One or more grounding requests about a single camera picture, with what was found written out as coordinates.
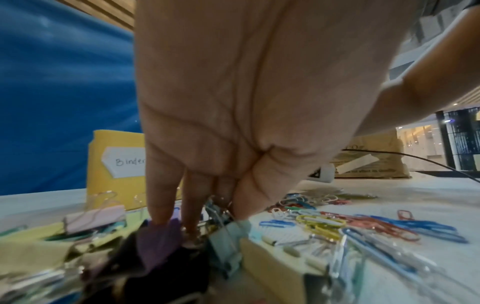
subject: white tape strip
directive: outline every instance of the white tape strip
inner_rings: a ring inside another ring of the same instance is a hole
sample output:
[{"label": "white tape strip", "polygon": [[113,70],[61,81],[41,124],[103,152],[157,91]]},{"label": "white tape strip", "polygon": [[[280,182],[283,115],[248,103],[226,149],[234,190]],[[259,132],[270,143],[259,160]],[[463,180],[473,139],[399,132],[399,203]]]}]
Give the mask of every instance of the white tape strip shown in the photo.
[{"label": "white tape strip", "polygon": [[367,154],[365,156],[354,159],[353,161],[349,161],[348,163],[338,166],[336,170],[339,174],[344,174],[354,169],[367,166],[376,161],[379,161],[379,159],[375,156],[372,156],[371,154]]}]

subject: white table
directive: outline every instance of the white table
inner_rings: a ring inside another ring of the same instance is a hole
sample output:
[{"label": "white table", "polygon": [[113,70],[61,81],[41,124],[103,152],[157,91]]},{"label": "white table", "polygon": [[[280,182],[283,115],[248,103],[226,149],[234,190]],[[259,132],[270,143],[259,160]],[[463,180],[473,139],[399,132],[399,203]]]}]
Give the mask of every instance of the white table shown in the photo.
[{"label": "white table", "polygon": [[[451,276],[472,289],[480,290],[480,184],[463,178],[437,178],[415,173],[412,175],[410,180],[340,179],[332,184],[303,181],[296,190],[320,188],[325,193],[331,193],[335,189],[344,188],[347,192],[371,193],[379,198],[352,205],[324,206],[321,210],[396,218],[397,210],[406,209],[411,211],[416,219],[433,220],[456,227],[470,244],[457,244],[424,236],[419,244],[405,242],[404,245],[437,262]],[[84,189],[0,197],[0,218],[3,217],[0,220],[0,230],[25,220],[39,224],[59,218],[65,213],[81,209],[84,201]],[[218,293],[214,297],[216,300],[212,302],[246,303],[245,299],[252,299],[248,293],[249,290],[254,290],[255,282],[249,279],[248,285],[251,288],[246,288],[245,280],[234,281],[234,285],[243,286],[243,290],[231,288],[227,294],[222,292],[225,288],[217,288]],[[232,290],[240,295],[244,294],[243,300],[238,297],[233,301]],[[262,292],[257,290],[254,293],[253,298],[262,297]],[[366,263],[360,304],[424,302],[425,299],[421,298],[416,290],[409,288],[395,273],[371,261]]]}]

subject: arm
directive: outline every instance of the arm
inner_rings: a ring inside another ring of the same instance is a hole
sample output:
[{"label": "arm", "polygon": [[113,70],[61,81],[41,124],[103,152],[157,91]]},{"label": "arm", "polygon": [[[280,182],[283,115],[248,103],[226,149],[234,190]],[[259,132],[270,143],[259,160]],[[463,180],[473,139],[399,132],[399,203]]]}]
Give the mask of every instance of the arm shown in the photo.
[{"label": "arm", "polygon": [[480,85],[480,6],[464,10],[398,79],[384,84],[356,135],[418,121]]}]

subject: blue curtain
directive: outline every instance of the blue curtain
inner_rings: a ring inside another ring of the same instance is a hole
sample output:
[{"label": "blue curtain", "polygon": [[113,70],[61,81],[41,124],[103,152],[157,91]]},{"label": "blue curtain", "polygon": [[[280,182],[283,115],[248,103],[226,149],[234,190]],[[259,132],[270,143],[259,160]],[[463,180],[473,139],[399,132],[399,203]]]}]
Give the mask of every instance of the blue curtain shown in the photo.
[{"label": "blue curtain", "polygon": [[0,195],[85,188],[97,129],[141,132],[133,34],[53,0],[1,0]]}]

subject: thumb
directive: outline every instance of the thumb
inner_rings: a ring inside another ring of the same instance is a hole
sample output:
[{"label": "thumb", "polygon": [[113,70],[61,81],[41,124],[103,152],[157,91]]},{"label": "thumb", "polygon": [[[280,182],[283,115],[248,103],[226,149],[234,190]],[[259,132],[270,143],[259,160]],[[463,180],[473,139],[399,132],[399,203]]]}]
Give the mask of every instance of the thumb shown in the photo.
[{"label": "thumb", "polygon": [[290,150],[272,148],[241,178],[232,199],[236,219],[246,219],[277,203],[322,162],[318,155],[294,155]]}]

